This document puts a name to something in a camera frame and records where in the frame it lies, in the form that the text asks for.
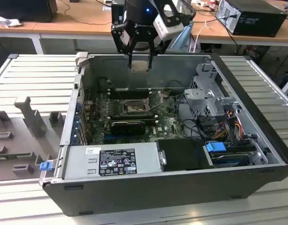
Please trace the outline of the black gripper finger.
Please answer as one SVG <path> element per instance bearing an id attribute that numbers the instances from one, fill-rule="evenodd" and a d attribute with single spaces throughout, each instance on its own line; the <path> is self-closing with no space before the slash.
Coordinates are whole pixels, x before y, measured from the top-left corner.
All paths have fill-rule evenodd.
<path id="1" fill-rule="evenodd" d="M 168 48 L 169 44 L 170 44 L 170 40 L 161 41 L 159 45 L 155 45 L 152 39 L 148 41 L 149 50 L 150 50 L 149 60 L 148 60 L 148 69 L 152 68 L 153 57 L 157 56 L 158 54 L 163 54 Z"/>
<path id="2" fill-rule="evenodd" d="M 131 68 L 132 65 L 132 53 L 136 46 L 136 33 L 134 32 L 132 37 L 129 37 L 129 42 L 127 44 L 123 43 L 121 40 L 121 36 L 124 32 L 124 25 L 123 24 L 112 24 L 111 27 L 111 34 L 117 48 L 117 52 L 123 53 L 129 57 L 128 60 L 128 68 Z"/>

